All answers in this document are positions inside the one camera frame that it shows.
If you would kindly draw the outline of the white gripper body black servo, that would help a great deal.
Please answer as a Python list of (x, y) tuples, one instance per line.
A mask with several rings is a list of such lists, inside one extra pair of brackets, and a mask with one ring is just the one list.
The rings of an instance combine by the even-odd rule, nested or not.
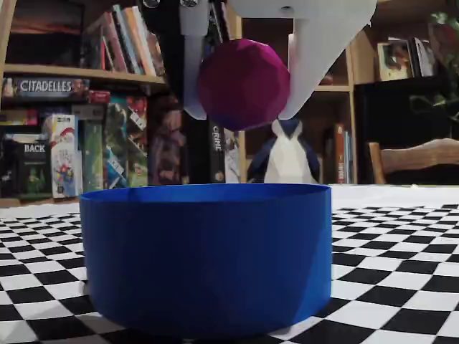
[(141, 14), (155, 34), (206, 34), (211, 5), (224, 4), (249, 19), (317, 19), (357, 15), (367, 24), (375, 1), (142, 1)]

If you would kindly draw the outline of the wide white gripper finger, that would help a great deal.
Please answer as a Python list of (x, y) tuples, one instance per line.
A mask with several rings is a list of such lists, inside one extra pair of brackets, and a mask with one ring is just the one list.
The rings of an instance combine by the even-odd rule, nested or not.
[(280, 119), (291, 119), (298, 113), (331, 65), (370, 21), (370, 16), (333, 16), (329, 19), (315, 16), (293, 20), (288, 60), (290, 96), (279, 114)]

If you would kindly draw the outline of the thin white gripper finger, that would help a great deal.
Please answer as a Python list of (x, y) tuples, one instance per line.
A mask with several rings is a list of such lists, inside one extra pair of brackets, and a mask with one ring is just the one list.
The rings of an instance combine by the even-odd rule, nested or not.
[(204, 38), (209, 28), (208, 6), (180, 6), (181, 34), (184, 36), (183, 106), (194, 119), (206, 120), (198, 93), (197, 80), (203, 57)]

